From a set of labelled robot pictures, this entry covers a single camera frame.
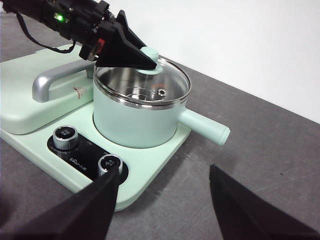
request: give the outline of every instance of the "silver handle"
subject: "silver handle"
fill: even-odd
[[[78,61],[70,62],[44,71],[38,75],[33,82],[32,98],[39,103],[48,102],[49,87],[53,82],[83,70],[86,71],[87,78],[92,79],[94,77],[94,66],[95,62],[80,59]]]

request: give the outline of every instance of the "lid knob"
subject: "lid knob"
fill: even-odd
[[[158,63],[159,59],[159,53],[156,49],[149,47],[149,46],[143,46],[140,48],[140,51],[143,52],[145,55],[147,55],[149,58],[151,58],[155,63],[157,63],[155,69],[153,70],[143,70],[143,69],[136,69],[139,73],[145,74],[145,75],[156,75],[162,72],[163,68]]]
[[[158,62],[159,53],[156,49],[149,47],[149,46],[143,46],[140,50],[145,55],[147,55],[149,58],[151,58],[155,63]]]

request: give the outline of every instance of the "black control panel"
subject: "black control panel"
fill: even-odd
[[[119,167],[121,184],[128,177],[129,169],[125,162],[79,134],[72,126],[55,129],[47,141],[47,147],[92,181],[115,166]]]

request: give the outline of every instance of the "green led light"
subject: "green led light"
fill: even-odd
[[[54,18],[57,19],[59,22],[65,22],[64,16],[59,13],[55,13]]]
[[[62,15],[58,15],[58,16],[56,17],[56,19],[57,19],[58,21],[62,22],[62,21],[64,20],[64,17],[63,17]]]

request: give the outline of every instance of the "mint green electric cooking pot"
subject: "mint green electric cooking pot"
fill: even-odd
[[[186,108],[189,77],[178,66],[141,49],[157,62],[155,70],[95,67],[93,119],[110,141],[130,148],[151,148],[167,142],[182,123],[218,145],[230,133],[227,126]]]

